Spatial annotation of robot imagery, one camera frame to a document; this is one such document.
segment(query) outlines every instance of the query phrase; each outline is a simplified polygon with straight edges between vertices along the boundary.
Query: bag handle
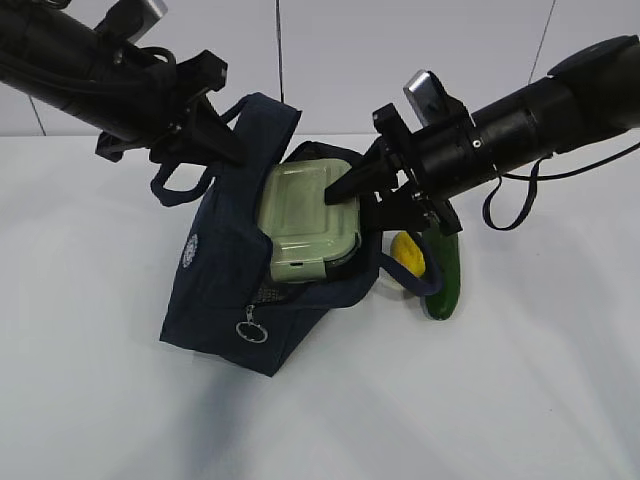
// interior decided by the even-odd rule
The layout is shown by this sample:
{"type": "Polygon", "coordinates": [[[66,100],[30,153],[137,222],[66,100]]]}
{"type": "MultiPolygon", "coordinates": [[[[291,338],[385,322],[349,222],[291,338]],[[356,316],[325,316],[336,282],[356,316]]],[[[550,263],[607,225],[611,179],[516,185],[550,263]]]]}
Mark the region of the bag handle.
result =
{"type": "Polygon", "coordinates": [[[436,261],[431,248],[422,235],[415,232],[407,232],[411,239],[418,246],[422,255],[424,256],[424,262],[427,267],[427,274],[429,280],[423,280],[416,277],[411,273],[404,265],[399,263],[393,257],[386,253],[380,253],[380,266],[391,275],[400,285],[409,290],[417,297],[430,297],[439,293],[444,287],[444,280],[440,266],[436,261]]]}
{"type": "MultiPolygon", "coordinates": [[[[226,113],[222,114],[220,116],[220,119],[224,123],[230,123],[242,113],[242,110],[247,105],[248,101],[248,96],[241,98],[238,103],[231,107],[226,113]]],[[[184,203],[191,203],[202,197],[205,193],[207,193],[207,190],[211,186],[211,182],[213,181],[214,177],[219,175],[222,168],[224,168],[213,163],[205,169],[204,173],[200,177],[200,180],[191,190],[170,190],[166,188],[165,185],[178,169],[180,164],[181,162],[163,163],[162,165],[160,165],[158,173],[151,181],[151,191],[158,198],[158,200],[160,200],[160,203],[165,207],[175,207],[184,203]]]]}
{"type": "Polygon", "coordinates": [[[219,168],[215,168],[217,167],[216,165],[209,165],[200,177],[200,180],[198,180],[196,186],[191,190],[186,192],[170,190],[166,188],[165,185],[179,166],[179,163],[163,163],[156,176],[151,180],[151,191],[165,207],[175,207],[184,203],[190,203],[202,197],[207,193],[213,178],[219,170],[219,168]]]}

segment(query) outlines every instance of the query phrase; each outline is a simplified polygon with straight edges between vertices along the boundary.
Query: logo patch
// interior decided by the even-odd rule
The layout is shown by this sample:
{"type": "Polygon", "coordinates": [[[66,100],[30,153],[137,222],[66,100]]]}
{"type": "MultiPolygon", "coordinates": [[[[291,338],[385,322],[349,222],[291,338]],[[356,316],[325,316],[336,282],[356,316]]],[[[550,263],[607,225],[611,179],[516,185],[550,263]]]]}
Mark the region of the logo patch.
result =
{"type": "Polygon", "coordinates": [[[198,234],[195,233],[191,236],[187,242],[187,246],[184,247],[184,254],[182,255],[182,268],[189,268],[196,258],[198,253],[198,234]]]}

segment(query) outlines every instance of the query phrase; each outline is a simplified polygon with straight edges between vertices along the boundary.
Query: screw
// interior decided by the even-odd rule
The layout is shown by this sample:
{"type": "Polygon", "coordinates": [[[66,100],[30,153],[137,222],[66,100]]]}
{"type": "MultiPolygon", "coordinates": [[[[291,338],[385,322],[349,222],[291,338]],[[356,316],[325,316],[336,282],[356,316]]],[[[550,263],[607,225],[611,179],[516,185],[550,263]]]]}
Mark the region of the screw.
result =
{"type": "Polygon", "coordinates": [[[124,52],[122,50],[118,50],[113,56],[113,64],[122,65],[123,60],[124,60],[124,52]]]}

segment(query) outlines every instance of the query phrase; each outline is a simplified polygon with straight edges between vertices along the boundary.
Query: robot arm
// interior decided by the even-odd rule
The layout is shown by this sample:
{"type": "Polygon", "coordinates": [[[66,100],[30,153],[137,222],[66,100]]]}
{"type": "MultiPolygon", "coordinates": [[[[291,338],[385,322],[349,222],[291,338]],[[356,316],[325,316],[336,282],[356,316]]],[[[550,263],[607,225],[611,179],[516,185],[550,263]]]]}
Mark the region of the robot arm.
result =
{"type": "Polygon", "coordinates": [[[473,115],[432,73],[419,72],[405,93],[424,128],[411,133],[393,105],[375,112],[380,138],[359,168],[327,189],[326,201],[378,192],[371,228],[423,231],[435,216],[455,233],[462,227],[451,197],[640,126],[640,43],[625,36],[589,47],[473,115]],[[398,189],[400,170],[409,182],[398,189]]]}
{"type": "Polygon", "coordinates": [[[2,82],[103,130],[97,153],[113,162],[134,148],[150,149],[165,173],[243,162],[205,96],[225,86],[227,64],[206,50],[177,63],[134,45],[166,12],[162,1],[120,0],[95,29],[65,14],[69,3],[0,0],[2,82]]]}
{"type": "MultiPolygon", "coordinates": [[[[97,153],[111,161],[150,149],[162,165],[156,180],[180,163],[243,163],[242,144],[205,96],[224,87],[227,64],[209,51],[178,64],[166,49],[134,45],[166,12],[162,1],[119,0],[95,29],[66,15],[69,3],[0,0],[1,81],[102,129],[97,153]]],[[[435,219],[455,233],[451,197],[640,126],[640,42],[587,48],[474,114],[432,73],[419,72],[405,91],[424,128],[410,132],[393,105],[375,112],[380,137],[325,201],[377,192],[381,201],[362,212],[368,228],[423,231],[435,219]],[[409,179],[400,188],[399,171],[409,179]]],[[[185,193],[197,198],[207,187],[185,193]]]]}

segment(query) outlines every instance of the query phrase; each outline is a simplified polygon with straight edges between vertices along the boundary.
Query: yellow object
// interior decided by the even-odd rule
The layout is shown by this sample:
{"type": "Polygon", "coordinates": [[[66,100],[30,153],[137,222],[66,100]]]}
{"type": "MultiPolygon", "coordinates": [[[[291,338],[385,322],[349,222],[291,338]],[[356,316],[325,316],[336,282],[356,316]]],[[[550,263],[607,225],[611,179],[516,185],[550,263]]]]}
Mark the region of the yellow object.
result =
{"type": "Polygon", "coordinates": [[[395,236],[391,243],[391,256],[416,277],[422,277],[427,271],[420,248],[407,232],[395,236]]]}

